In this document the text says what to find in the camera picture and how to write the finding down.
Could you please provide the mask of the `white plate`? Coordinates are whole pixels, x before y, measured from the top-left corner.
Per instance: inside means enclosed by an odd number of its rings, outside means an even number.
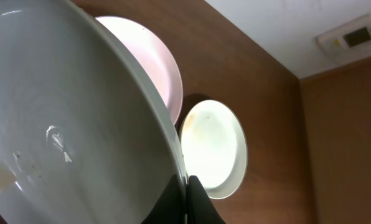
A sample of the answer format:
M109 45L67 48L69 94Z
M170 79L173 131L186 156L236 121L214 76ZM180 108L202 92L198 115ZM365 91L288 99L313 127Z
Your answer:
M176 60L165 43L147 27L118 16L98 16L140 63L159 92L171 120L176 123L182 108L183 86Z
M241 122L225 104L204 100L191 108L179 139L188 176L196 176L211 199L233 195L248 165L248 146Z

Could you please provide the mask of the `pale blue plate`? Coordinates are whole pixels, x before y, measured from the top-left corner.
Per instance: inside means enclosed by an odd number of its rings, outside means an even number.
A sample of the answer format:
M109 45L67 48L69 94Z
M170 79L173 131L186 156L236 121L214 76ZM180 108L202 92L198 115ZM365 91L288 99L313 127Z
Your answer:
M0 1L2 218L141 223L173 175L185 214L176 131L129 50L70 1Z

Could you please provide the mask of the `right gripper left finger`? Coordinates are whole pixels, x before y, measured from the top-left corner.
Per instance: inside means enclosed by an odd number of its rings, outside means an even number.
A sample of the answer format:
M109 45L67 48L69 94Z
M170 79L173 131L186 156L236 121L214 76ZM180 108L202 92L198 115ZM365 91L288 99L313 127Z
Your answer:
M184 201L176 175L173 175L155 206L141 224L183 224Z

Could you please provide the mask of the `white plate top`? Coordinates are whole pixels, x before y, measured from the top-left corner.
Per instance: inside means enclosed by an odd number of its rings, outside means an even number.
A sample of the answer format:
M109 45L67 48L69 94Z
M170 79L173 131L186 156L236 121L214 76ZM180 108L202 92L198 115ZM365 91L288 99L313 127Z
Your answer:
M98 16L140 63L159 92L171 120L176 123L182 108L183 86L176 60L165 43L147 27L118 16Z

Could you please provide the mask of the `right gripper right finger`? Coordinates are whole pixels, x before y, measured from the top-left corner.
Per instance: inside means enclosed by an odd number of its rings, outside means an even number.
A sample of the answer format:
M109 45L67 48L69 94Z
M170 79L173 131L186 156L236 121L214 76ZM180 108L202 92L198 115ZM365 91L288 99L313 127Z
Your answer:
M191 224L225 224L197 176L187 185L187 221Z

